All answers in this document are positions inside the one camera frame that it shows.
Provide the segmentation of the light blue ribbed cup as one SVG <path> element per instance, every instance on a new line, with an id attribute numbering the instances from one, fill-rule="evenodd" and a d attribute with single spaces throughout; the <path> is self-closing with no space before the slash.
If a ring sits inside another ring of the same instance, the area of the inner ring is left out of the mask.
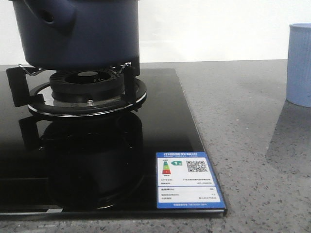
<path id="1" fill-rule="evenodd" d="M 286 100 L 311 106 L 311 24 L 290 25 Z"/>

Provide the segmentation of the dark blue cooking pot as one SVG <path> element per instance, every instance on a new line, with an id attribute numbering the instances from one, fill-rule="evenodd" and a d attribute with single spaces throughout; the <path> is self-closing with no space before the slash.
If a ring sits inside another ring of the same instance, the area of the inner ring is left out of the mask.
<path id="1" fill-rule="evenodd" d="M 26 61 L 51 70 L 83 70 L 139 57 L 136 0 L 15 0 Z"/>

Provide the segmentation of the black pot support grate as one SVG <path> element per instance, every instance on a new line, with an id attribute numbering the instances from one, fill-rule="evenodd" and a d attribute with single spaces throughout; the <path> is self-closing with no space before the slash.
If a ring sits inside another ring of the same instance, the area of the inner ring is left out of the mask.
<path id="1" fill-rule="evenodd" d="M 90 117 L 140 108 L 147 97 L 147 88 L 144 82 L 136 78 L 136 69 L 130 63 L 106 69 L 123 75 L 124 91 L 119 96 L 105 100 L 87 100 L 82 103 L 63 102 L 54 99 L 50 81 L 29 90 L 26 77 L 38 75 L 43 72 L 41 68 L 19 65 L 7 69 L 6 73 L 14 105 L 16 107 L 26 105 L 31 112 L 38 115 Z"/>

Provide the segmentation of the blue energy label sticker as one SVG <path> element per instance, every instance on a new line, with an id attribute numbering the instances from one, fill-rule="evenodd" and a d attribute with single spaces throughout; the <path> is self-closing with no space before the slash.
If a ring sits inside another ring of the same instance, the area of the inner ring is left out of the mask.
<path id="1" fill-rule="evenodd" d="M 226 209 L 205 152 L 157 152 L 158 209 Z"/>

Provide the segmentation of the black glass gas stove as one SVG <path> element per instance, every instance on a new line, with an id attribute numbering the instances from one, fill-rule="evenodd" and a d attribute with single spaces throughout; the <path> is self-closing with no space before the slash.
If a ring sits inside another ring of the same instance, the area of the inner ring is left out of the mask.
<path id="1" fill-rule="evenodd" d="M 39 116 L 16 107 L 0 73 L 0 218 L 223 216 L 226 209 L 158 209 L 156 153 L 205 152 L 173 69 L 145 69 L 147 100 L 108 116 Z M 29 90 L 51 71 L 27 76 Z"/>

